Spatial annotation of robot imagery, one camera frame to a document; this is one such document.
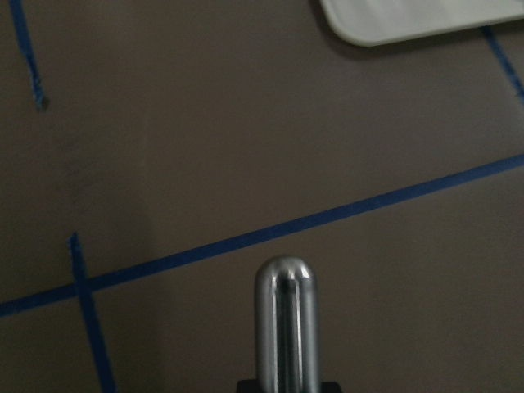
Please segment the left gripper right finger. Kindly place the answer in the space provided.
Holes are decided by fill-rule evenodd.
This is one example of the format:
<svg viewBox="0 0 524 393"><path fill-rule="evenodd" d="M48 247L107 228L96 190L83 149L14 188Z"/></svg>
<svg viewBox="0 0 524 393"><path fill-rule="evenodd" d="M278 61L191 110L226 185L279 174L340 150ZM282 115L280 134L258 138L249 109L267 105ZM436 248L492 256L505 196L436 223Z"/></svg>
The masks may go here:
<svg viewBox="0 0 524 393"><path fill-rule="evenodd" d="M322 382L321 393L342 393L341 386L338 382Z"/></svg>

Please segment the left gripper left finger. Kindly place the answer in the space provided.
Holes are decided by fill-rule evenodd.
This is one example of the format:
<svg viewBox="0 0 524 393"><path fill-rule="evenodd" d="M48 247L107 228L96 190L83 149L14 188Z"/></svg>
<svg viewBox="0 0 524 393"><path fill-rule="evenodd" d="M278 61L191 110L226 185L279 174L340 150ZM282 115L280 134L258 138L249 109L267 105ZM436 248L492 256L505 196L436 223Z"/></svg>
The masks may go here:
<svg viewBox="0 0 524 393"><path fill-rule="evenodd" d="M247 379L237 382L237 393L259 393L259 384L256 379Z"/></svg>

